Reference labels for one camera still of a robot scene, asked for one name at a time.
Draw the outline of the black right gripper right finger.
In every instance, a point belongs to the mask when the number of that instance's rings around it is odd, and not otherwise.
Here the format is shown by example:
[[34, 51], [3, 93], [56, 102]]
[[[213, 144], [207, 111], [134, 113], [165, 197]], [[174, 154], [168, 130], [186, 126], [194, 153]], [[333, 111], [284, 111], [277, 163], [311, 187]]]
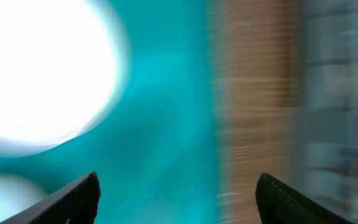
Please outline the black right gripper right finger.
[[351, 224], [268, 173], [260, 175], [255, 199], [262, 224]]

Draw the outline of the large white plate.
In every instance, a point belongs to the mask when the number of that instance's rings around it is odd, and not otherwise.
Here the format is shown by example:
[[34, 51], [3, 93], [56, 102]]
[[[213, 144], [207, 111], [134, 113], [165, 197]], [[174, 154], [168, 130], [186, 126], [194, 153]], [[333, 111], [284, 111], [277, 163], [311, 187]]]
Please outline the large white plate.
[[109, 1], [0, 0], [0, 157], [97, 127], [123, 96], [129, 56]]

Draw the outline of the grey bowl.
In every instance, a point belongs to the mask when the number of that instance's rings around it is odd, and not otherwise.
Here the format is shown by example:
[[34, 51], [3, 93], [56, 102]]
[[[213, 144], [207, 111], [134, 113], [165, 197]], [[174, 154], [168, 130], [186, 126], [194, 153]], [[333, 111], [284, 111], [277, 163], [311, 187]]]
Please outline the grey bowl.
[[0, 222], [33, 206], [47, 194], [23, 177], [0, 175]]

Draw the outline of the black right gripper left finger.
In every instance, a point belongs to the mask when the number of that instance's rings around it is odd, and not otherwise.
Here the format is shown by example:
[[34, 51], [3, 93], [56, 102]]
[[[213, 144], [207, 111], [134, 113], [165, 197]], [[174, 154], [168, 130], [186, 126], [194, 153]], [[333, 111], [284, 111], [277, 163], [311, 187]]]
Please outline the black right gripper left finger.
[[94, 224], [101, 189], [89, 172], [0, 224]]

